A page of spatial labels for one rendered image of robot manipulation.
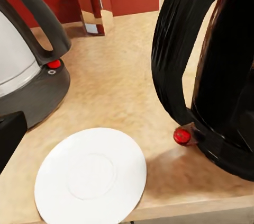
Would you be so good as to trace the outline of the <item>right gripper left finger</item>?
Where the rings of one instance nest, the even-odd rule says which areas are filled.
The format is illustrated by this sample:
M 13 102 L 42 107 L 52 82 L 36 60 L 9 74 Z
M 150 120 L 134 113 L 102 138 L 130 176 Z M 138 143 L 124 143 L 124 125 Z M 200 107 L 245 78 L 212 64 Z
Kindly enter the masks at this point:
M 28 130 L 23 111 L 0 117 L 0 174 Z

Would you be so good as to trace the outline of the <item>electric kettle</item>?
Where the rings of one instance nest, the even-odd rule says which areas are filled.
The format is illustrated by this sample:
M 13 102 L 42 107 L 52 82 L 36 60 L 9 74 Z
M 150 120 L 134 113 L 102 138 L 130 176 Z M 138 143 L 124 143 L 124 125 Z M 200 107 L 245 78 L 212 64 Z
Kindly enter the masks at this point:
M 181 127 L 174 140 L 197 145 L 225 171 L 254 181 L 254 153 L 237 129 L 254 113 L 254 0 L 217 0 L 199 57 L 191 107 L 182 76 L 202 22 L 215 0 L 164 0 L 151 52 L 159 101 Z

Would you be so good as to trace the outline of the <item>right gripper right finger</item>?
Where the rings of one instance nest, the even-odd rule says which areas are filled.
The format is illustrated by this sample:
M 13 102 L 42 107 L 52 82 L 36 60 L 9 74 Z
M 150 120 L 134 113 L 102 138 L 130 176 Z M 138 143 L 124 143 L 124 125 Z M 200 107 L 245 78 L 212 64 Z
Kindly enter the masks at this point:
M 254 153 L 254 113 L 242 111 L 239 116 L 237 129 Z

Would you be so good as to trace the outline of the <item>saucer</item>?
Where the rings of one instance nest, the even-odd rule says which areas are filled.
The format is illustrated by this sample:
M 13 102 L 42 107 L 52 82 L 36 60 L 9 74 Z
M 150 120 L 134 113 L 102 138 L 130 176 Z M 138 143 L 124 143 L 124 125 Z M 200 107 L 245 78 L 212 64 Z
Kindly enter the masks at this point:
M 139 202 L 147 165 L 138 144 L 110 128 L 90 128 L 55 146 L 34 195 L 46 224 L 119 224 Z

